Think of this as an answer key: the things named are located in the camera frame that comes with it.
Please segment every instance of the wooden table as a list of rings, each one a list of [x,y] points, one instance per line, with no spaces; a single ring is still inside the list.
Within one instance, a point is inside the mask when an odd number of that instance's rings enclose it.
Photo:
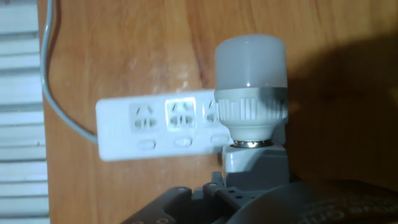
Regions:
[[[398,190],[398,1],[58,0],[52,92],[95,132],[100,98],[215,87],[216,46],[236,35],[287,46],[290,168]],[[39,0],[43,30],[46,0]],[[45,107],[52,223],[119,223],[168,188],[196,187],[216,156],[102,162]]]

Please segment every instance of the switch button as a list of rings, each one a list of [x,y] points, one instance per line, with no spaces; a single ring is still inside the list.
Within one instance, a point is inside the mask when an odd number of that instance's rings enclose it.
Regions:
[[[155,149],[155,141],[153,140],[143,140],[138,143],[138,148],[141,150],[153,150]]]
[[[192,138],[178,138],[174,141],[175,147],[189,147],[192,144]]]
[[[210,138],[212,144],[226,144],[229,141],[227,134],[215,134]]]

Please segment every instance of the metal screw base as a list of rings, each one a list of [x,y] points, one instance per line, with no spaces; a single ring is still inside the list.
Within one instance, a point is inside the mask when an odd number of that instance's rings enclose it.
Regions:
[[[255,147],[267,147],[271,146],[273,143],[271,140],[265,141],[235,141],[232,147],[243,147],[243,148],[255,148]]]

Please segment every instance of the wooden surface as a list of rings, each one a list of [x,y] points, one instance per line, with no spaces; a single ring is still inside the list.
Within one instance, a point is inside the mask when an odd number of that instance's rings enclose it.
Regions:
[[[291,169],[398,190],[398,1],[58,0],[50,84],[95,132],[100,98],[214,88],[215,47],[241,34],[287,46]],[[43,30],[46,0],[39,0]],[[102,162],[45,104],[52,223],[119,223],[216,156]]]

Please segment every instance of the black device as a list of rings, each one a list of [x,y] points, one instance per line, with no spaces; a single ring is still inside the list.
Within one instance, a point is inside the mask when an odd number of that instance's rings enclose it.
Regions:
[[[174,187],[122,224],[398,223],[398,193],[354,180],[299,180],[254,196],[220,172],[192,191]]]

